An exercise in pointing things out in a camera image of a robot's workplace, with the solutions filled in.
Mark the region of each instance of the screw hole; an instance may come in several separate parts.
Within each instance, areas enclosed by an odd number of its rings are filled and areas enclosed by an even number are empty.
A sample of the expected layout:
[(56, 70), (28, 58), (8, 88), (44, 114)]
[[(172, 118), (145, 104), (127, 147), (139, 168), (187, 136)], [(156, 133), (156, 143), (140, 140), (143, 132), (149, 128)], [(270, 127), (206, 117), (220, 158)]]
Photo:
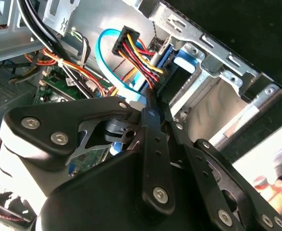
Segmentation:
[(149, 114), (150, 114), (151, 116), (156, 116), (156, 113), (153, 112), (153, 111), (151, 111), (151, 110), (149, 110)]
[(193, 49), (192, 50), (192, 54), (197, 54), (198, 53), (198, 50), (197, 49)]
[(130, 138), (133, 138), (135, 135), (136, 135), (135, 131), (129, 131), (126, 133), (126, 138), (130, 139)]

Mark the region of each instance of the black plastic bracket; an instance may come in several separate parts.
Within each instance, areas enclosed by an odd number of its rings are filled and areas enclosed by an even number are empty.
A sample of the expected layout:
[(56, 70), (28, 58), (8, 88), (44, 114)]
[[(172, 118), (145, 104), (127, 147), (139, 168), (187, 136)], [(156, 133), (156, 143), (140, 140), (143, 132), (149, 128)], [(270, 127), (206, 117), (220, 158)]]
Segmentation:
[[(4, 116), (0, 138), (8, 149), (31, 163), (45, 170), (59, 170), (68, 164), (79, 146), (79, 125), (87, 122), (86, 132), (91, 135), (102, 121), (127, 119), (131, 113), (129, 104), (118, 97), (14, 108)], [(28, 117), (39, 121), (37, 129), (22, 125), (22, 120)], [(64, 133), (68, 143), (52, 142), (51, 135), (55, 132)]]

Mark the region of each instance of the black panel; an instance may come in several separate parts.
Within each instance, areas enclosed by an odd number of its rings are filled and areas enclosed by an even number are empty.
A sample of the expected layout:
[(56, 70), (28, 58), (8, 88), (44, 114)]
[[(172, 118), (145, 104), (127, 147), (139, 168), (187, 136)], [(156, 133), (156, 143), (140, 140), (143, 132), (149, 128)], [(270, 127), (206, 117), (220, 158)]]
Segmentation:
[(176, 208), (159, 225), (147, 222), (135, 204), (137, 153), (118, 154), (65, 183), (49, 196), (37, 224), (43, 231), (201, 231), (200, 203), (194, 201), (186, 174), (172, 168)]

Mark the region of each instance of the yellow wire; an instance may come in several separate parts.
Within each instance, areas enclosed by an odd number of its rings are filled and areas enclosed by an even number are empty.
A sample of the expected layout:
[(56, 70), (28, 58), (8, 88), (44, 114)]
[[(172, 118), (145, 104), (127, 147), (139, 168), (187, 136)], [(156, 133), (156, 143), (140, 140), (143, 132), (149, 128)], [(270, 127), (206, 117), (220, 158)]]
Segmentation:
[(161, 73), (161, 74), (164, 73), (163, 70), (158, 69), (158, 68), (155, 67), (155, 66), (152, 66), (147, 60), (145, 60), (145, 59), (140, 55), (140, 53), (137, 51), (137, 48), (136, 48), (135, 44), (133, 44), (133, 41), (132, 41), (132, 38), (131, 38), (130, 34), (127, 34), (127, 38), (128, 38), (128, 40), (129, 40), (129, 43), (131, 44), (131, 46), (132, 46), (132, 48), (133, 48), (135, 54), (138, 56), (138, 58), (139, 58), (145, 65), (148, 66), (149, 69), (152, 69), (152, 70), (154, 70), (154, 71), (157, 71), (158, 73)]
[[(129, 80), (129, 78), (135, 74), (137, 72), (137, 69), (133, 69), (133, 71), (131, 71), (131, 73), (129, 75), (127, 75), (124, 79), (123, 82), (126, 82), (127, 80)], [(115, 91), (112, 92), (111, 96), (115, 96), (118, 93), (118, 89), (116, 89)]]

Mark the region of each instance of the black cable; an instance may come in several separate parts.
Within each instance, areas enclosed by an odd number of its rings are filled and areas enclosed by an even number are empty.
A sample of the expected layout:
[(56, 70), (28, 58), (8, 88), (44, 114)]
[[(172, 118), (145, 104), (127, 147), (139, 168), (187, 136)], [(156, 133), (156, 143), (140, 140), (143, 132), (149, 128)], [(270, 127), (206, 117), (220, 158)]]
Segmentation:
[(23, 63), (23, 64), (0, 64), (0, 68), (19, 68), (19, 67), (28, 67), (31, 66), (31, 63)]
[(75, 82), (76, 86), (78, 87), (78, 89), (88, 98), (95, 98), (96, 96), (94, 95), (93, 92), (88, 90), (87, 85), (82, 82), (77, 76), (75, 75), (75, 73), (67, 66), (63, 66), (63, 70), (65, 71), (65, 73)]
[(25, 82), (25, 81), (35, 77), (38, 73), (41, 72), (42, 69), (43, 69), (43, 67), (36, 66), (35, 68), (33, 68), (33, 70), (31, 72), (29, 72), (28, 74), (26, 74), (24, 76), (20, 75), (20, 76), (15, 76), (15, 77), (11, 78), (9, 83), (18, 84), (18, 83)]
[(38, 26), (41, 32), (48, 38), (50, 44), (54, 47), (54, 50), (59, 54), (59, 57), (71, 62), (71, 59), (69, 55), (66, 53), (64, 47), (61, 45), (61, 43), (55, 37), (55, 35), (41, 21), (30, 0), (24, 0), (24, 2), (34, 23)]
[(22, 17), (24, 17), (24, 21), (28, 23), (27, 25), (31, 31), (33, 30), (36, 34), (35, 36), (38, 37), (38, 39), (43, 42), (43, 44), (52, 52), (57, 54), (53, 48), (53, 46), (50, 44), (49, 40), (46, 39), (45, 35), (42, 33), (42, 31), (38, 28), (38, 26), (34, 23), (32, 17), (29, 16), (29, 12), (27, 10), (26, 4), (23, 0), (16, 0), (18, 4), (18, 8), (20, 11), (20, 14)]

